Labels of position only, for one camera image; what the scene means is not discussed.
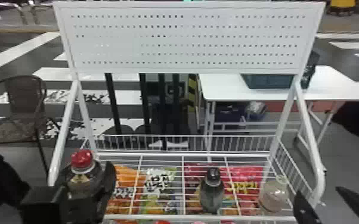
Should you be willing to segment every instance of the table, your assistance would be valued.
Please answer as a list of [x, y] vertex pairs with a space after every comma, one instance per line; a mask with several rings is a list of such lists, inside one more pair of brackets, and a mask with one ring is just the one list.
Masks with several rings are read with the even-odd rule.
[[[204, 135], [212, 135], [215, 131], [217, 102], [266, 101], [268, 111], [282, 111], [289, 93], [288, 89], [249, 89], [240, 74], [199, 74], [199, 84], [206, 101]], [[345, 101], [359, 101], [359, 83], [332, 67], [317, 66], [309, 88], [304, 90], [304, 98], [308, 102], [309, 114], [321, 126], [316, 135], [316, 141], [319, 144], [331, 118], [341, 105]], [[324, 120], [320, 120], [314, 112], [323, 111], [327, 114]], [[301, 131], [302, 125], [298, 130], [298, 136]]]

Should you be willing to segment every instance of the snack bag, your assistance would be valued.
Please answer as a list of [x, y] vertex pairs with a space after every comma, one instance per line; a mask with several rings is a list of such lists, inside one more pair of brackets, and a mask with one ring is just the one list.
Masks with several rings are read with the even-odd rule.
[[[138, 214], [143, 185], [146, 175], [126, 166], [115, 165], [117, 181], [116, 187], [107, 203], [106, 214], [129, 214], [131, 200], [134, 199], [131, 214]], [[135, 224], [133, 220], [116, 220], [119, 224]]]
[[[199, 202], [199, 184], [209, 167], [215, 166], [209, 163], [186, 163], [185, 192], [187, 214], [203, 214], [202, 205]], [[237, 200], [242, 215], [256, 215], [259, 213], [258, 197], [262, 181], [263, 167], [261, 166], [233, 166], [219, 167], [221, 179], [224, 183], [224, 199], [221, 213], [223, 215], [239, 215], [233, 186], [228, 173], [231, 174]]]
[[149, 168], [145, 171], [141, 214], [176, 214], [174, 190], [171, 189], [176, 167]]
[[[258, 198], [260, 192], [260, 185], [263, 176], [262, 166], [233, 166], [220, 167], [224, 182], [224, 199], [222, 205], [222, 214], [224, 215], [238, 215], [237, 205], [235, 202], [235, 194], [237, 196], [242, 215], [257, 215], [259, 210]], [[231, 174], [233, 186], [228, 176]]]

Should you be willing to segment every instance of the wicker chair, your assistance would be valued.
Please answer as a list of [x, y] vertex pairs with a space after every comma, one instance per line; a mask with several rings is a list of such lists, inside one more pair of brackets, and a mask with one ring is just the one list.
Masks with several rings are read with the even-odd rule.
[[37, 76], [14, 76], [0, 80], [0, 86], [8, 94], [10, 116], [0, 119], [0, 144], [35, 142], [48, 176], [48, 166], [39, 134], [46, 131], [44, 99], [47, 96], [45, 83]]

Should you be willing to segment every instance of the dark bottle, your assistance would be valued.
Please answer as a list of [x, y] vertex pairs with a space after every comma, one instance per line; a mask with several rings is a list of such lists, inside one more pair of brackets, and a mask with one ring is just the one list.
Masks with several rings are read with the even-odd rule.
[[224, 184], [220, 178], [220, 171], [218, 168], [209, 168], [200, 184], [199, 200], [203, 210], [208, 213], [217, 214], [223, 197]]
[[102, 178], [100, 163], [93, 159], [91, 150], [80, 150], [71, 155], [66, 184], [72, 198], [89, 197], [98, 189]]

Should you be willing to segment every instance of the clear plastic bottle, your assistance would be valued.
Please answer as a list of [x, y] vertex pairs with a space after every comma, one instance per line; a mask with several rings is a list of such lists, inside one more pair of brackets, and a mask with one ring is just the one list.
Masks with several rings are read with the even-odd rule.
[[274, 214], [286, 205], [288, 199], [287, 179], [277, 176], [264, 184], [259, 194], [259, 205], [263, 214]]

